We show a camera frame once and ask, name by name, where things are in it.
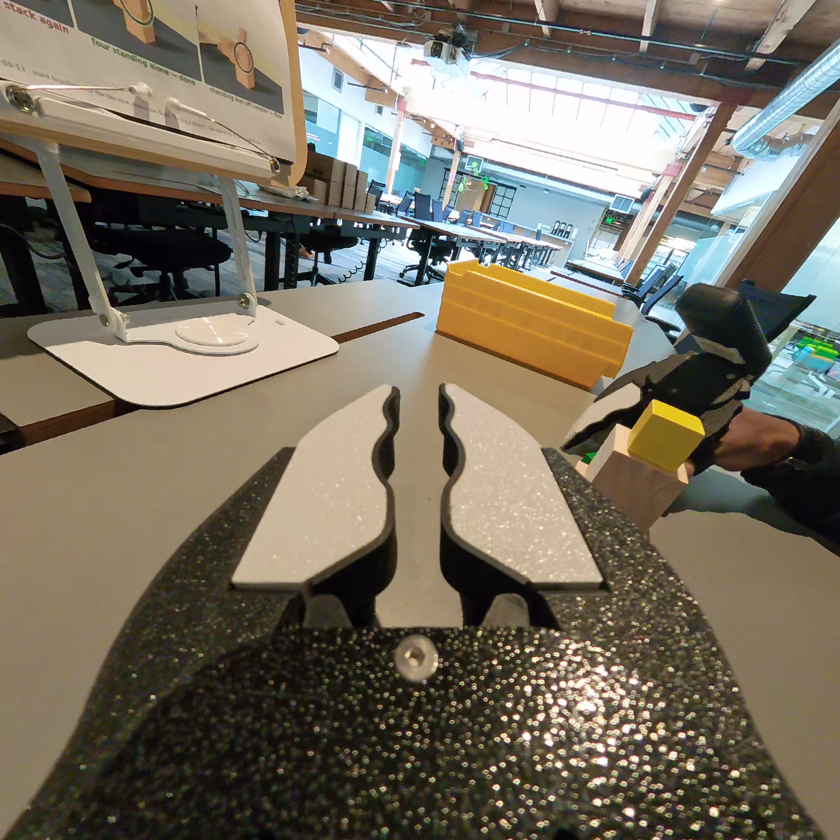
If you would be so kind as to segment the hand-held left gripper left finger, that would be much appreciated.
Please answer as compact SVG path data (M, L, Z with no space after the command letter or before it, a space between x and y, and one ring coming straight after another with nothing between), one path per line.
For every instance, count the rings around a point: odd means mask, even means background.
M301 592L385 547L394 554L400 392L380 385L295 447L233 573L243 590Z

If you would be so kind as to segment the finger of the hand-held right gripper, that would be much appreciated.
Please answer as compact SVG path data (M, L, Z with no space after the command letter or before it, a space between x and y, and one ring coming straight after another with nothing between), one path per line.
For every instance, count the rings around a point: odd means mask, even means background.
M655 394L650 382L615 381L574 422L563 452L586 455L597 451L614 426L633 427Z

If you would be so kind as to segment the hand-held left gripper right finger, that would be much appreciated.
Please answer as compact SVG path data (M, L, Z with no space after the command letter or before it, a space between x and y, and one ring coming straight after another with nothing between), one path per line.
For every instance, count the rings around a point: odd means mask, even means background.
M444 436L444 534L457 551L519 584L594 591L592 553L539 442L462 387L438 391Z

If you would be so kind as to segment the yellow wooden cube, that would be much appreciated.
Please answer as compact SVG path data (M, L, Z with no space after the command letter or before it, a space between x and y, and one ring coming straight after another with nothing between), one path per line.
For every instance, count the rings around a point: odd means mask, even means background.
M705 439L701 420L659 400L651 401L628 435L628 454L676 473Z

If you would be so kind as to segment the natural wooden cube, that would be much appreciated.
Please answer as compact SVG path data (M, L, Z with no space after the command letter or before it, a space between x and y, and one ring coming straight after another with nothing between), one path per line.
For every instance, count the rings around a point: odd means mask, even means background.
M629 433L627 427L615 425L586 467L584 478L648 536L688 486L687 465L668 472L636 458L627 451Z

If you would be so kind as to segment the person's right forearm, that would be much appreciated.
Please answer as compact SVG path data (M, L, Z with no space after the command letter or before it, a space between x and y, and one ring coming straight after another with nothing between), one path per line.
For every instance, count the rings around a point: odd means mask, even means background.
M839 541L839 442L813 427L790 421L799 443L782 461L741 475L766 490L794 520Z

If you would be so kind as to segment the person's right hand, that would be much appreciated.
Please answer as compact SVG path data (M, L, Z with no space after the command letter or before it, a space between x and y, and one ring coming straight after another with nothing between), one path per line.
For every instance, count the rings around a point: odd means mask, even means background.
M773 466L791 456L801 437L788 419L743 408L719 440L713 464L737 473Z

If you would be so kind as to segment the blue office chair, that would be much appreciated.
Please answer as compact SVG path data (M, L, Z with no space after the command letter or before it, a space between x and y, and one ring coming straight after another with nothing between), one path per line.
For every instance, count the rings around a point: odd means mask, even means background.
M650 315L653 307L668 295L671 290L682 281L682 276L676 274L677 266L659 267L642 283L640 287L623 284L622 297L632 302L649 322L659 326L671 342L676 339L671 335L677 331L675 324L654 318Z

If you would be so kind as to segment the yellow plastic bin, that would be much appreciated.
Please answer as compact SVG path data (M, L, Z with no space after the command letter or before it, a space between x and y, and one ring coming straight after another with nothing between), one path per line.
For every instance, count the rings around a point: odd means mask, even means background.
M622 368L634 329L616 305L477 259L448 265L437 331L591 389Z

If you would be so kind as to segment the wooden pillar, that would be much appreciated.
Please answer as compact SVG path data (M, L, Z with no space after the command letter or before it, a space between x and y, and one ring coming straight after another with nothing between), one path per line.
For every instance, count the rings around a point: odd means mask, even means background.
M781 291L839 215L839 104L749 228L716 285Z

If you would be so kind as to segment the white document stand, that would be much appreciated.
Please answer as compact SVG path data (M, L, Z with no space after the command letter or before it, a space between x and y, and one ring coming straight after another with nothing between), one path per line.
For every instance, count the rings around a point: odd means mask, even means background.
M48 320L28 337L59 361L127 403L181 406L335 355L339 344L258 304L236 181L278 178L293 186L307 155L293 2L279 2L287 27L297 158L282 164L237 145L204 140L91 106L31 96L2 79L2 133L33 151L87 289L92 315ZM60 163L60 146L212 175L223 198L242 290L235 302L177 303L118 310L109 301Z

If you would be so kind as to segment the black office chair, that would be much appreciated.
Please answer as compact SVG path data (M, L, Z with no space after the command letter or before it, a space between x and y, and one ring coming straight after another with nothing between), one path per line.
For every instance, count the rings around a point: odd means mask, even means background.
M187 228L134 230L92 225L87 236L92 250L109 256L129 257L117 264L117 269L128 267L135 277L142 277L148 271L160 274L158 282L152 284L110 286L108 299L115 307L119 305L118 294L129 295L124 302L126 306L198 299L200 295L190 291L186 271L195 268L217 270L233 254L232 249L219 239Z

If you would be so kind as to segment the wooden office desk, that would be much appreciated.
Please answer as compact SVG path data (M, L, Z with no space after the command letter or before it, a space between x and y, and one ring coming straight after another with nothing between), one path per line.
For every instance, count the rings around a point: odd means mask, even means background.
M59 147L59 159L66 178L88 189L91 202L83 208L91 221L227 228L223 198L213 176L68 146ZM280 196L254 183L240 182L237 191L239 204L248 213L245 229L266 235L266 291L291 288L299 260L294 247L303 235L315 232L368 240L363 279L372 280L378 242L404 239L409 230L418 228L412 220Z
M40 169L2 152L3 318L89 308L88 292Z

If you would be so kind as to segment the row of cardboard boxes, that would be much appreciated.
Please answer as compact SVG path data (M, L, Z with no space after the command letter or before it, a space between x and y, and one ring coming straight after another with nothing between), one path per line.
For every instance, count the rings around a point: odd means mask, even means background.
M306 171L300 186L317 202L370 213L377 200L369 197L368 185L368 174L354 164L308 149Z

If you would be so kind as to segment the ceiling mounted device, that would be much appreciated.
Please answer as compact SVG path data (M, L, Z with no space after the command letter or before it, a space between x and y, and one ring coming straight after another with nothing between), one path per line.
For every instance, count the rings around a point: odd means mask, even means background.
M440 30L423 46L423 56L427 63L450 74L469 73L472 51L469 34L462 24Z

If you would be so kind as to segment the printed instruction sheet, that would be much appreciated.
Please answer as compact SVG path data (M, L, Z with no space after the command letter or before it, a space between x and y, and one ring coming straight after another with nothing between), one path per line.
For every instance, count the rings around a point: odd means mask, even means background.
M279 2L2 2L2 79L57 99L298 157Z

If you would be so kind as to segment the silver air duct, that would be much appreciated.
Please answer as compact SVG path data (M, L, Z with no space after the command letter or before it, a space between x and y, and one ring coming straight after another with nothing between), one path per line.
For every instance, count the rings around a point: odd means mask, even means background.
M811 134L796 133L777 139L770 133L838 79L839 42L836 41L732 136L731 147L735 153L757 161L801 156L812 141Z

